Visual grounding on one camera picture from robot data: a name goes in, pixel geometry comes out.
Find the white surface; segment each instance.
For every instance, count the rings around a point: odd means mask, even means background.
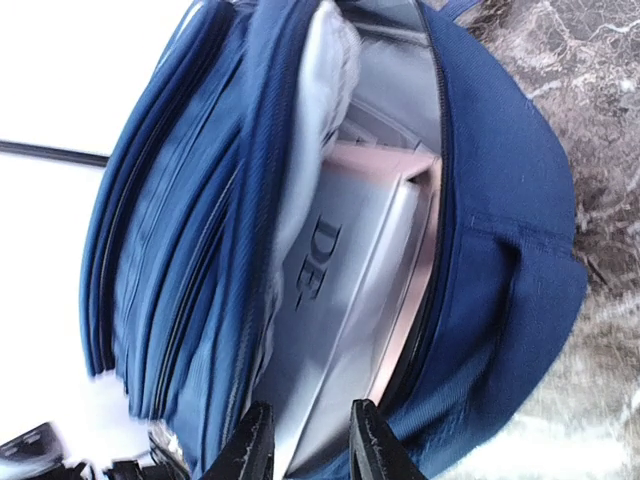
[[[189,0],[0,0],[0,139],[109,154]]]
[[[53,421],[74,460],[148,448],[114,378],[90,382],[78,278],[102,170],[0,154],[0,444]]]
[[[0,0],[0,139],[111,152],[189,0]],[[102,171],[0,155],[0,443],[53,421],[73,459],[148,448],[86,376],[78,278]]]

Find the silver laptop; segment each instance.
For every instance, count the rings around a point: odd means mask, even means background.
[[[353,400],[382,398],[431,275],[440,175],[425,151],[338,143],[325,160],[252,396],[274,409],[274,478],[342,451]]]

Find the black object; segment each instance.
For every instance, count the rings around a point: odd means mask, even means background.
[[[0,445],[0,480],[34,478],[62,465],[62,442],[49,423],[44,423]]]
[[[31,145],[28,143],[7,142],[5,140],[0,140],[0,152],[77,163],[80,165],[91,165],[93,167],[102,168],[107,166],[107,161],[109,160],[109,157],[104,155]]]
[[[352,480],[427,480],[371,400],[356,400],[349,433]]]
[[[202,480],[272,480],[273,451],[271,405],[256,402]]]
[[[104,474],[109,480],[177,480],[175,471],[167,464],[141,467],[131,460],[113,462]]]
[[[171,468],[175,480],[189,480],[189,471],[151,433],[149,433],[149,443],[151,444],[151,459],[156,464]]]
[[[267,403],[256,402],[201,480],[273,480],[274,443],[273,409]],[[352,480],[427,480],[370,400],[353,402],[349,450]],[[189,473],[153,441],[151,453],[156,465],[117,461],[105,470],[105,476],[109,480],[189,480]],[[18,458],[51,459],[45,469],[24,470],[24,475],[16,475],[17,471],[11,470],[11,476],[0,474],[0,480],[83,480],[87,468],[90,478],[95,479],[93,469],[86,462],[74,468],[64,466],[62,446],[49,424],[0,446],[0,455],[2,459],[12,458],[13,463],[19,463],[15,461]]]

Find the marble surface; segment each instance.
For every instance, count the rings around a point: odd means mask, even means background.
[[[569,155],[590,287],[529,401],[442,478],[640,479],[640,1],[490,0],[461,23]]]

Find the navy blue fabric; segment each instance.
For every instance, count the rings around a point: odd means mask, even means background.
[[[453,21],[481,2],[482,0],[449,0],[444,7],[440,9],[440,13]]]
[[[196,478],[246,406],[318,3],[195,2],[121,135],[89,227],[89,373],[115,369],[131,414],[164,419]],[[432,340],[389,418],[429,477],[508,421],[560,352],[586,289],[562,146],[450,20],[456,11],[424,7],[442,69],[442,242]],[[345,452],[312,477],[346,479],[348,467]]]
[[[91,375],[163,419],[194,476],[245,405],[298,64],[318,1],[196,1],[109,161],[81,272]]]
[[[429,478],[493,436],[562,349],[586,291],[571,255],[574,192],[553,131],[498,62],[424,7],[443,70],[445,242],[433,341],[390,416]],[[309,475],[347,479],[346,452]]]

